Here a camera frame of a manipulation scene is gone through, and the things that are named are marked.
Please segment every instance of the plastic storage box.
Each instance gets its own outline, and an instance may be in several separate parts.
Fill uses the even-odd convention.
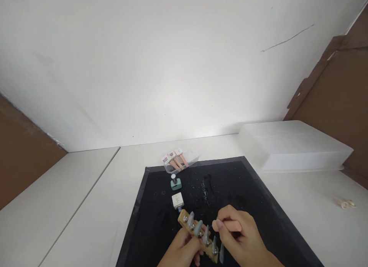
[[[184,156],[185,160],[187,161],[187,163],[188,163],[189,167],[190,167],[191,165],[195,164],[195,163],[198,161],[199,157],[200,157],[200,155],[195,154],[192,150],[184,150],[184,152],[183,152],[183,156]],[[182,165],[183,165],[183,166],[185,166],[185,165],[184,165],[184,163],[183,163],[183,161],[181,160],[181,158],[180,158],[180,157],[177,157],[177,159],[178,159],[178,161],[179,161],[180,163],[182,163]],[[166,164],[166,165],[164,165],[164,166],[165,166],[166,172],[167,172],[167,173],[169,173],[169,174],[178,174],[178,173],[179,173],[179,171],[178,171],[178,170],[175,170],[175,169],[174,169],[171,165],[169,165],[169,164]]]
[[[341,170],[353,149],[298,120],[243,125],[239,143],[261,171]]]

